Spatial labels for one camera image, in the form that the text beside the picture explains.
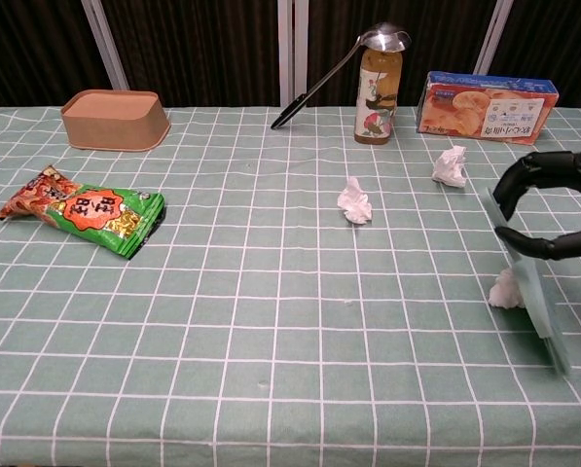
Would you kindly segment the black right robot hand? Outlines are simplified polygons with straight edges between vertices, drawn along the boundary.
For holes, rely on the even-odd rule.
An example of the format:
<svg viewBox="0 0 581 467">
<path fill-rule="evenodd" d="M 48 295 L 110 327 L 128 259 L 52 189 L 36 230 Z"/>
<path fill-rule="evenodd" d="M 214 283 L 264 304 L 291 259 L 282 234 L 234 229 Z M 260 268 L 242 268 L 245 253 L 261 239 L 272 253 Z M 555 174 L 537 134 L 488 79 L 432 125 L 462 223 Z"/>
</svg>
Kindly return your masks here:
<svg viewBox="0 0 581 467">
<path fill-rule="evenodd" d="M 512 164 L 492 192 L 506 220 L 512 217 L 518 201 L 531 187 L 569 188 L 581 194 L 581 151 L 532 152 Z M 529 237 L 506 226 L 497 227 L 495 232 L 523 256 L 554 261 L 581 257 L 581 232 L 554 239 Z"/>
</svg>

